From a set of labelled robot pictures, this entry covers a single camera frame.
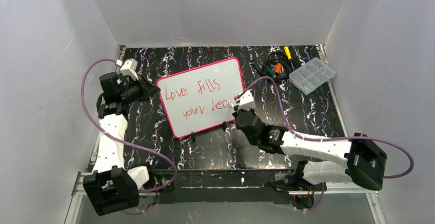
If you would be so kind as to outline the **pink framed whiteboard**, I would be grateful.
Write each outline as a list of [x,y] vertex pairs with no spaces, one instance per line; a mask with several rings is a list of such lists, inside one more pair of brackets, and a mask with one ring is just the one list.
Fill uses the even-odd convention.
[[234,98],[244,90],[235,57],[161,77],[156,85],[176,138],[233,121]]

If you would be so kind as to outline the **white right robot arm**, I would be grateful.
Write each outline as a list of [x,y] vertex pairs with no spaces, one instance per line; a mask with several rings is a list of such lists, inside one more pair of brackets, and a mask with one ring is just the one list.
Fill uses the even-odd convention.
[[387,154],[366,135],[353,139],[291,133],[287,128],[267,125],[252,109],[235,111],[236,128],[248,142],[270,154],[301,155],[318,159],[301,161],[287,184],[315,186],[324,182],[352,182],[364,189],[383,187]]

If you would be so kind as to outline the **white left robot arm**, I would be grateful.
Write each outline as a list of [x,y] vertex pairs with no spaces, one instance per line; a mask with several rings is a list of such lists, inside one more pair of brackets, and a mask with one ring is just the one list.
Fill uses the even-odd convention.
[[110,72],[100,77],[103,92],[96,108],[98,123],[105,130],[98,142],[98,153],[91,175],[84,177],[84,190],[97,215],[122,211],[138,206],[140,190],[157,186],[149,163],[125,169],[124,139],[130,105],[148,101],[160,89],[141,74]]

